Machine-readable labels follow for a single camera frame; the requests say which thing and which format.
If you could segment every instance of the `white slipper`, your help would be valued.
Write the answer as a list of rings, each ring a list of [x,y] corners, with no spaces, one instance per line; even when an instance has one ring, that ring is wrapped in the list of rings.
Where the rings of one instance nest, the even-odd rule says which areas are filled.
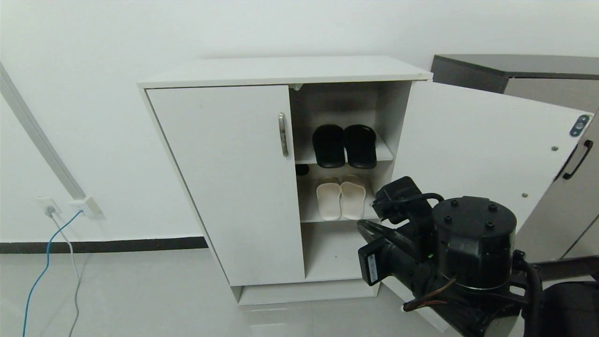
[[[349,174],[343,176],[342,181],[341,214],[349,220],[360,220],[364,217],[364,199],[366,199],[364,180]]]
[[[326,177],[320,179],[318,184],[316,198],[318,199],[320,217],[325,221],[341,218],[341,205],[339,203],[341,186],[339,186],[339,179]]]

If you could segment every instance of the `floor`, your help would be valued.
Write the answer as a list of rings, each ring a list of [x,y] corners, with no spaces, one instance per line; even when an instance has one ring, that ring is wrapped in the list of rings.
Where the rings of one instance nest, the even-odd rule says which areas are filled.
[[[401,312],[384,286],[367,299],[240,307],[207,249],[77,254],[76,262],[83,279],[73,336],[457,336]],[[0,255],[0,336],[22,334],[26,297],[45,263],[44,255]],[[69,255],[52,255],[27,336],[68,336],[75,285]],[[522,336],[521,320],[510,336]]]

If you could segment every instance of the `cabinet top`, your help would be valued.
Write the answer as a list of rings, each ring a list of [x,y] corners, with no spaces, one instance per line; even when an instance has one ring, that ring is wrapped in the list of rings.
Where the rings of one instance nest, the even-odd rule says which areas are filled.
[[[429,79],[429,71],[389,56],[308,56],[199,59],[137,85],[157,89]]]
[[[599,80],[599,58],[558,55],[435,55],[435,59],[527,79]]]

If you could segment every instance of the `white shoe cabinet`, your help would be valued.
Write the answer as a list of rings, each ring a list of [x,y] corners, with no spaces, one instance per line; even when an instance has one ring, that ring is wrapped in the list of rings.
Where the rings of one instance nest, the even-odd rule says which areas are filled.
[[[423,192],[491,198],[524,223],[586,113],[432,77],[387,56],[335,56],[198,60],[138,83],[240,304],[376,296],[356,222],[319,217],[321,177],[366,178],[365,218],[376,218],[373,192],[411,176]],[[372,127],[377,167],[319,167],[311,135],[328,123]]]

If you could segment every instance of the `electrical socket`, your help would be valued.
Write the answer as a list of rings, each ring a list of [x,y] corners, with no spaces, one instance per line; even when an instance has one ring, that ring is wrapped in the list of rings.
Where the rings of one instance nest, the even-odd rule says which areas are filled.
[[[94,201],[92,197],[86,197],[82,200],[73,200],[68,202],[68,204],[75,212],[79,212],[80,210],[82,210],[83,215],[85,215],[88,218],[93,218],[102,214],[102,210],[100,209],[98,204],[96,204],[96,201]]]
[[[60,208],[58,208],[58,205],[56,205],[54,200],[50,197],[37,197],[37,198],[35,198],[35,201],[38,203],[38,205],[40,206],[40,208],[42,209],[42,211],[44,213],[46,212],[46,208],[48,206],[54,207],[54,213],[56,213],[56,214],[62,213]]]

